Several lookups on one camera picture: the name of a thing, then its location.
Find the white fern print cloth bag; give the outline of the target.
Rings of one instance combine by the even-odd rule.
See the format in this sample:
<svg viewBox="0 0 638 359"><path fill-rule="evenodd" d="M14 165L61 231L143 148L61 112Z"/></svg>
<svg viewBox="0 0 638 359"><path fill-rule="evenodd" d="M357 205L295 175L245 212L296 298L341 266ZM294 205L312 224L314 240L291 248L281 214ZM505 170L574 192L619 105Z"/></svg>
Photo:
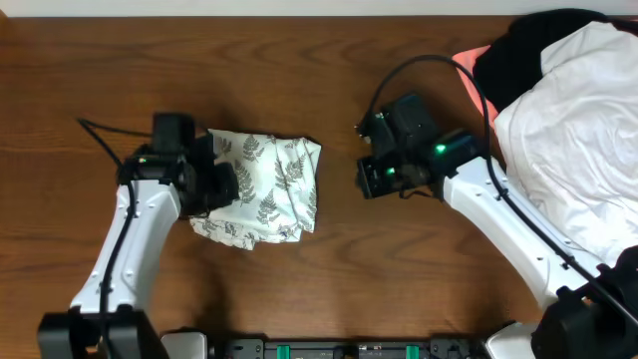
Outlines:
<svg viewBox="0 0 638 359"><path fill-rule="evenodd" d="M201 236L251 250L257 243L298 242L313 232L321 146L306 139L210 130L218 164L232 165L239 199L190 225Z"/></svg>

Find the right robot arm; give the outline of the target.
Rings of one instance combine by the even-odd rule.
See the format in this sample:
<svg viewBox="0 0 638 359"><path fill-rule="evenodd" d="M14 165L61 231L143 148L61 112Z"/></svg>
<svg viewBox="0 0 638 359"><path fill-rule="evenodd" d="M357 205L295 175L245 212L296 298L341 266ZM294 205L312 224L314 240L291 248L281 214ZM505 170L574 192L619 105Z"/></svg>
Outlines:
<svg viewBox="0 0 638 359"><path fill-rule="evenodd" d="M367 199L429 195L465 216L510 262L543 310L536 324L511 323L482 344L488 358L634 358L637 252L613 267L562 243L557 229L505 183L474 136L413 130L359 130L372 147L358 161Z"/></svg>

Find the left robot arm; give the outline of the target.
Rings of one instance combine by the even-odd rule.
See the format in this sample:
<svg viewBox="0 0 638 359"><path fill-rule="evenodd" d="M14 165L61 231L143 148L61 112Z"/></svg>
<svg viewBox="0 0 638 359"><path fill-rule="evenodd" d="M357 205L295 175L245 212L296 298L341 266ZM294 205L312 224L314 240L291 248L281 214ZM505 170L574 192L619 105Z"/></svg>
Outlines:
<svg viewBox="0 0 638 359"><path fill-rule="evenodd" d="M172 226L238 198L232 166L217 161L212 134L155 135L119 165L117 205L88 279L65 312L37 332L44 358L204 358L199 332L158 335L147 315Z"/></svg>

